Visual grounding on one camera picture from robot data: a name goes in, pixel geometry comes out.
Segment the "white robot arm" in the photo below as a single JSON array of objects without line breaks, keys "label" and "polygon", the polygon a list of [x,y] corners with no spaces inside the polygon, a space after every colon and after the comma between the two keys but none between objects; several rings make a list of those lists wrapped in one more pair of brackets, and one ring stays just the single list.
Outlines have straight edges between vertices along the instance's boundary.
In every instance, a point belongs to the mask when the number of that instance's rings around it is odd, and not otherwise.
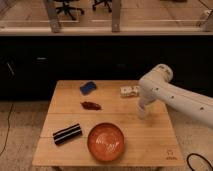
[{"label": "white robot arm", "polygon": [[156,65],[140,78],[139,116],[146,117],[148,105],[161,100],[213,129],[213,98],[174,86],[170,84],[172,78],[173,71],[166,64]]}]

